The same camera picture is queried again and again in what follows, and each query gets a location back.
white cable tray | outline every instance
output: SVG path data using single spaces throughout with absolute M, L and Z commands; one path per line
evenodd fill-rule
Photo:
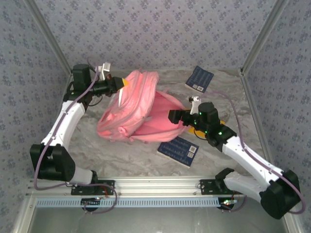
M 114 198 L 90 202 L 87 207 L 110 207 Z M 218 198 L 118 198 L 116 207 L 219 207 Z M 81 198 L 38 198 L 36 207 L 83 207 Z

pink backpack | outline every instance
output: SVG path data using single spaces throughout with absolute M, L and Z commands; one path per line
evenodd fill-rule
M 167 93 L 156 91 L 157 72 L 134 70 L 127 76 L 128 85 L 112 101 L 97 124 L 100 137 L 110 141 L 167 142 L 186 127 L 172 124 L 169 110 L 185 109 L 180 101 Z

book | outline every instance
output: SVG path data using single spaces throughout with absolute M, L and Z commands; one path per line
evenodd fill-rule
M 199 146 L 181 137 L 176 137 L 170 142 L 162 142 L 157 153 L 168 156 L 181 164 L 190 167 Z
M 213 77 L 213 73 L 196 66 L 193 73 L 186 81 L 185 87 L 204 93 Z

book cover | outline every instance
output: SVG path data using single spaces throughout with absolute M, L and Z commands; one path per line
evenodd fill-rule
M 162 142 L 157 152 L 190 167 L 198 150 L 198 145 L 177 137 L 170 142 Z
M 196 66 L 193 73 L 186 81 L 185 86 L 200 93 L 204 93 L 213 77 L 213 73 Z

gray marble floor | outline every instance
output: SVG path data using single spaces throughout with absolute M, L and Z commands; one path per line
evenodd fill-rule
M 112 71 L 113 76 L 126 77 L 131 71 Z M 190 107 L 188 96 L 196 92 L 184 86 L 192 70 L 158 70 L 160 81 L 158 90 L 168 89 L 168 93 L 178 98 L 186 107 Z M 210 70 L 215 76 L 207 91 L 226 92 L 236 105 L 242 123 L 243 136 L 248 146 L 262 155 L 262 149 L 237 70 L 232 72 Z M 230 103 L 220 96 L 209 96 L 203 100 L 212 101 L 219 116 L 230 128 L 238 131 L 237 122 Z M 102 116 L 110 99 L 95 107 L 89 107 L 79 121 L 69 146 L 69 152 L 77 165 L 97 171 L 99 176 L 214 176 L 226 167 L 241 174 L 246 171 L 233 159 L 220 153 L 207 142 L 194 135 L 183 133 L 182 138 L 200 146 L 190 168 L 175 162 L 156 152 L 159 143 L 144 144 L 109 142 L 97 135 L 97 122 Z

